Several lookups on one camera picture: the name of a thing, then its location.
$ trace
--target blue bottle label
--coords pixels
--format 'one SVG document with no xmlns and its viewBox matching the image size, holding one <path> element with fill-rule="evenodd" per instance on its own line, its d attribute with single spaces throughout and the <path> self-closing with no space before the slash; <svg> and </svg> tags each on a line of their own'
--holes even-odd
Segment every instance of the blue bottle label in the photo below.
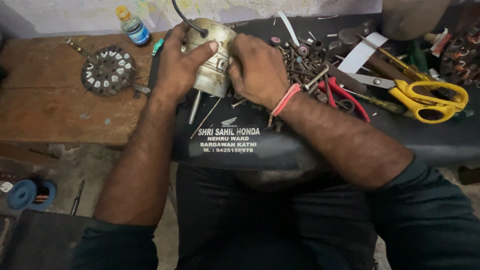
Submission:
<svg viewBox="0 0 480 270">
<path fill-rule="evenodd" d="M 141 45 L 145 43 L 148 38 L 150 37 L 150 31 L 145 27 L 145 25 L 142 23 L 142 26 L 135 32 L 133 33 L 128 33 L 127 36 L 130 37 L 130 39 L 138 45 Z"/>
</svg>

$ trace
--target dark green sleeve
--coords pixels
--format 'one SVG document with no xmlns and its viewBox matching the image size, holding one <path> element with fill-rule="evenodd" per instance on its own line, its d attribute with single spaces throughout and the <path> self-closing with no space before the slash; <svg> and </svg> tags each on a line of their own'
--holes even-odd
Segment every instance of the dark green sleeve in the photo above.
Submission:
<svg viewBox="0 0 480 270">
<path fill-rule="evenodd" d="M 156 270 L 155 228 L 94 221 L 75 248 L 72 269 Z"/>
<path fill-rule="evenodd" d="M 460 188 L 436 169 L 414 158 L 366 197 L 392 269 L 480 268 L 480 221 Z"/>
</svg>

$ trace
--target scissors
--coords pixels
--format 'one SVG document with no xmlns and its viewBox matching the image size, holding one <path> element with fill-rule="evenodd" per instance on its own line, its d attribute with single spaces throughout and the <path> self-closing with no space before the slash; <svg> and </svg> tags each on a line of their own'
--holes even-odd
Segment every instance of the scissors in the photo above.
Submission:
<svg viewBox="0 0 480 270">
<path fill-rule="evenodd" d="M 388 92 L 402 102 L 420 122 L 436 124 L 445 122 L 465 108 L 468 93 L 460 86 L 445 82 L 419 81 L 411 84 L 402 80 L 387 80 L 373 76 L 349 73 L 357 81 L 371 86 L 388 89 Z M 445 87 L 455 91 L 454 101 L 424 96 L 413 91 L 415 86 Z"/>
<path fill-rule="evenodd" d="M 350 100 L 354 104 L 355 110 L 357 110 L 360 113 L 360 115 L 365 120 L 365 122 L 370 123 L 370 117 L 368 116 L 367 112 L 362 107 L 362 105 L 360 105 L 360 103 L 354 97 L 352 97 L 352 95 L 350 95 L 347 91 L 345 91 L 343 88 L 341 88 L 339 85 L 336 84 L 335 77 L 327 78 L 327 84 L 325 84 L 325 81 L 321 81 L 318 84 L 318 89 L 322 90 L 322 92 L 327 94 L 328 102 L 332 107 L 336 108 L 336 104 L 332 96 L 332 92 L 334 92 L 335 94 L 341 96 L 342 98 L 346 100 Z"/>
</svg>

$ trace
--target yellow scissors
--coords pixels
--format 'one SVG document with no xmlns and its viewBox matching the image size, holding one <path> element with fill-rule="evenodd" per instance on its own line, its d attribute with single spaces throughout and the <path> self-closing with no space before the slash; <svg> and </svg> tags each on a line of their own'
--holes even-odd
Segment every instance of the yellow scissors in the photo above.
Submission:
<svg viewBox="0 0 480 270">
<path fill-rule="evenodd" d="M 357 81 L 388 89 L 388 92 L 402 102 L 420 122 L 436 124 L 445 122 L 457 112 L 465 108 L 468 93 L 460 86 L 444 82 L 420 81 L 411 84 L 402 80 L 388 80 L 361 74 L 348 73 Z M 453 101 L 420 95 L 413 91 L 415 86 L 445 87 L 455 91 Z"/>
</svg>

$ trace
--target red pliers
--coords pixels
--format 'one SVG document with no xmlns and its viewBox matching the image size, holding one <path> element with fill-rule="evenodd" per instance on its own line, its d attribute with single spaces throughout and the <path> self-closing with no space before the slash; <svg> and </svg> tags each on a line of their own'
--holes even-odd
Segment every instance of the red pliers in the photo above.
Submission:
<svg viewBox="0 0 480 270">
<path fill-rule="evenodd" d="M 345 91 L 343 88 L 341 88 L 339 85 L 336 84 L 335 77 L 329 77 L 327 81 L 331 91 L 327 90 L 325 81 L 321 81 L 318 84 L 318 89 L 320 89 L 322 92 L 324 92 L 327 95 L 328 103 L 332 107 L 336 108 L 335 100 L 333 99 L 333 95 L 332 95 L 332 92 L 335 92 L 337 95 L 341 96 L 342 98 L 351 100 L 353 104 L 355 104 L 355 110 L 357 110 L 360 113 L 360 115 L 365 120 L 365 122 L 370 123 L 370 117 L 368 117 L 368 114 L 365 111 L 365 109 L 360 105 L 360 103 L 354 97 L 352 97 L 352 95 L 350 95 L 347 91 Z"/>
</svg>

